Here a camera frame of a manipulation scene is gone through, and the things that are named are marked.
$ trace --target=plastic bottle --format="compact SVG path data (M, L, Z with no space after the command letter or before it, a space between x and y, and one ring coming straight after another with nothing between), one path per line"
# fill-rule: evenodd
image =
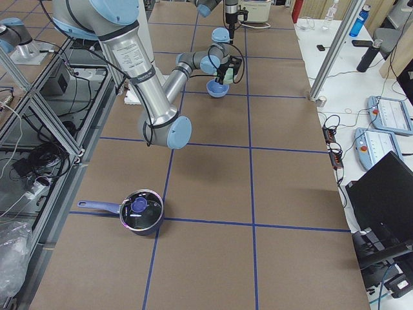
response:
M324 17L323 26L321 27L323 30L330 28L331 21L334 19L334 15L338 9L338 1L339 0L334 0L333 5L328 9L327 14Z
M368 13L370 12L370 9L371 9L370 5L363 6L363 9L357 16L357 19L353 25L353 28L351 28L350 30L350 36L357 37L359 35L361 27L363 27L364 23L366 22L368 18Z
M359 65L357 66L357 71L359 72L367 71L369 66L372 64L373 59L378 54L382 43L383 43L383 40L381 39L374 40L373 45L367 49L366 54L364 54L363 57L361 58L361 61Z

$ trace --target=saucepan handle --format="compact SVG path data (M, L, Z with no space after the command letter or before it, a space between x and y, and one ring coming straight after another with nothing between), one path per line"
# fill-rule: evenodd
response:
M106 210L115 214L119 214L119 205L116 203L102 202L102 201L92 201L92 200L80 200L77 203L79 208L88 208L88 209L99 209Z

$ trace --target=white device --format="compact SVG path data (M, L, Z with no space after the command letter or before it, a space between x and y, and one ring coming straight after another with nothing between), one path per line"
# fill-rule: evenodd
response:
M403 160L396 136L391 131L357 128L354 134L362 166L369 170L391 150Z
M240 0L239 5L248 11L246 23L265 23L268 21L271 9L271 0Z
M404 101L370 96L367 108L375 128L405 136L413 135L413 124Z
M49 187L51 179L46 176L39 176L33 183L32 188L25 192L25 196L29 200L33 200L38 197L45 188Z

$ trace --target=blue water bottle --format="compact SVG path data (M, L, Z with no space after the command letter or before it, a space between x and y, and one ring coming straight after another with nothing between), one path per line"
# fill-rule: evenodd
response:
M356 22L353 25L353 28L350 30L350 36L357 37L360 33L361 27L364 25L368 18L368 13L370 12L371 6L365 5L361 10L360 14L357 16Z

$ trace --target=plastic bag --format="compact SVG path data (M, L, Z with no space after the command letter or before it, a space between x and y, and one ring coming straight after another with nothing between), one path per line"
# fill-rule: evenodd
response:
M0 306L8 297L16 295L23 285L31 248L29 223L0 224Z

